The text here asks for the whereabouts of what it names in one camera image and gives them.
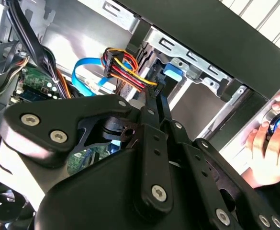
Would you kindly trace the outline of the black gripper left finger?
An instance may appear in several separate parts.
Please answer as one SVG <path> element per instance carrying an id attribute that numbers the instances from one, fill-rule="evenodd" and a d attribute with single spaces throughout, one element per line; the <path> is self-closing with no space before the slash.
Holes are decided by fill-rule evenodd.
<path id="1" fill-rule="evenodd" d="M 158 96 L 147 93 L 140 109 L 115 94 L 9 106 L 0 123 L 0 182 L 39 209 L 46 194 L 71 177 L 67 160 L 73 153 L 113 139 L 125 144 L 121 150 L 168 151 Z"/>

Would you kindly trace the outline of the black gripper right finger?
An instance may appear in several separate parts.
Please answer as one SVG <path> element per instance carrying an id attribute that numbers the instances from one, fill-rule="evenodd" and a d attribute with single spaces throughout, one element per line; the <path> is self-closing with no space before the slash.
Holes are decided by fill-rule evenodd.
<path id="1" fill-rule="evenodd" d="M 173 209 L 163 230 L 280 230 L 280 215 L 206 140 L 191 141 L 157 98 L 161 129 L 168 136 Z"/>

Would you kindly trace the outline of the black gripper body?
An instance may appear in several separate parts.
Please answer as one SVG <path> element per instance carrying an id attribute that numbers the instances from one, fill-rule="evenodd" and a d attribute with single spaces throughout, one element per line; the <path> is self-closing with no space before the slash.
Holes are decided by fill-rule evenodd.
<path id="1" fill-rule="evenodd" d="M 166 148 L 124 149 L 56 184 L 37 230 L 203 230 L 204 206 L 187 163 Z"/>

